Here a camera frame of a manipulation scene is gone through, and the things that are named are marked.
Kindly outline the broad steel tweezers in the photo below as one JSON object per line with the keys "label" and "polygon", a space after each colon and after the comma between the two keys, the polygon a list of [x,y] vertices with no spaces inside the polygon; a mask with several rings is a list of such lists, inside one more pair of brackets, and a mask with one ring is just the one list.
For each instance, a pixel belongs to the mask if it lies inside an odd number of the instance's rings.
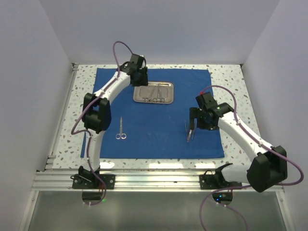
{"label": "broad steel tweezers", "polygon": [[190,139],[191,139],[191,135],[192,135],[192,132],[193,132],[193,130],[192,130],[192,129],[190,129],[190,130],[188,131],[188,135],[187,135],[187,142],[189,142],[189,141],[190,141]]}

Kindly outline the silver instrument tray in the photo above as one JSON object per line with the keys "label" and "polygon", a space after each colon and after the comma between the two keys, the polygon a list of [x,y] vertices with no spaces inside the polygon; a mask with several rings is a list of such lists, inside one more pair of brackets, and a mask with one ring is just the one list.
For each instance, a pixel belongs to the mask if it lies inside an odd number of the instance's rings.
{"label": "silver instrument tray", "polygon": [[[164,103],[159,103],[156,101],[158,83],[161,83],[163,87],[163,96],[165,98]],[[144,98],[150,94],[152,88],[155,88],[152,96],[152,101],[144,102]],[[140,86],[134,88],[133,100],[137,103],[171,104],[174,101],[174,85],[171,82],[149,81],[147,86]]]}

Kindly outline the steel hemostat clamp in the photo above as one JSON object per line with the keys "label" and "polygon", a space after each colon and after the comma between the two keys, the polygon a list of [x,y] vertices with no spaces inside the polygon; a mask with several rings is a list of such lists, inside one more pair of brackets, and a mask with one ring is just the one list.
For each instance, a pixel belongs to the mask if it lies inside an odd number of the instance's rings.
{"label": "steel hemostat clamp", "polygon": [[156,101],[159,102],[159,103],[165,102],[165,98],[163,96],[163,87],[162,87],[161,83],[158,83],[158,85],[157,85]]}

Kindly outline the blue surgical drape cloth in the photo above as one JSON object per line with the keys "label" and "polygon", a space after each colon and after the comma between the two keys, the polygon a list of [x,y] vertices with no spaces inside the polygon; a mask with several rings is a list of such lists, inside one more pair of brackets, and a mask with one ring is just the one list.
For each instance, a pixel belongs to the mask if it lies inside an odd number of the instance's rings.
{"label": "blue surgical drape cloth", "polygon": [[[112,120],[103,136],[100,158],[112,159],[211,159],[223,158],[220,132],[197,129],[187,142],[184,122],[197,107],[200,91],[211,91],[208,70],[150,69],[150,81],[174,85],[171,104],[137,103],[134,88],[126,87],[111,104]],[[117,140],[120,117],[127,138]]]}

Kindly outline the steel surgical scissors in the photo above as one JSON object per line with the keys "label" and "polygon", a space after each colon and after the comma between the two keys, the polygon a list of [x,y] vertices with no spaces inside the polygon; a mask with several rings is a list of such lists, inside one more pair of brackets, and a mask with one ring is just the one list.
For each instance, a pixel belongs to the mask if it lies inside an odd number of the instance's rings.
{"label": "steel surgical scissors", "polygon": [[117,140],[123,140],[127,138],[126,133],[123,132],[123,117],[120,117],[120,123],[119,123],[119,133],[116,134],[115,137]]}

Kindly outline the steel surgical forceps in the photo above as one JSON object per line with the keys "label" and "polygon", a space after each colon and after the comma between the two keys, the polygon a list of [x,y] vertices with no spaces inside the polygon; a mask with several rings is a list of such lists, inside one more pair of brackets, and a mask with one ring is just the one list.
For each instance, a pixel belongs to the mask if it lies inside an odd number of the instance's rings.
{"label": "steel surgical forceps", "polygon": [[152,101],[152,96],[153,96],[154,90],[155,90],[155,88],[152,88],[150,94],[147,97],[144,98],[144,102],[151,102]]}

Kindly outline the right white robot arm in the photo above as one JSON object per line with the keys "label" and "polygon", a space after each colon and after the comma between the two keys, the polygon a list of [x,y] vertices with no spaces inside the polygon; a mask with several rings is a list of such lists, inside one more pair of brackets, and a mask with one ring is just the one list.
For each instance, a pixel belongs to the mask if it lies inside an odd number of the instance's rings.
{"label": "right white robot arm", "polygon": [[201,189],[225,189],[249,184],[261,193],[287,179],[286,150],[274,147],[254,133],[228,103],[218,104],[210,92],[196,97],[198,107],[189,109],[188,137],[199,129],[226,132],[246,153],[249,166],[224,164],[199,176]]}

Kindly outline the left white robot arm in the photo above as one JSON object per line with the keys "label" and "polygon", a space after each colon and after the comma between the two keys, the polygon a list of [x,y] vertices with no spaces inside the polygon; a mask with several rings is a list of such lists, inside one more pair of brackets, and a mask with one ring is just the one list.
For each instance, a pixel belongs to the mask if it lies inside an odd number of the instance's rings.
{"label": "left white robot arm", "polygon": [[142,55],[132,54],[129,61],[118,66],[115,74],[101,89],[84,96],[82,113],[73,125],[71,134],[84,132],[88,140],[84,154],[85,163],[79,167],[78,173],[71,177],[73,189],[107,188],[100,174],[103,136],[111,124],[112,102],[129,85],[148,85],[148,69]]}

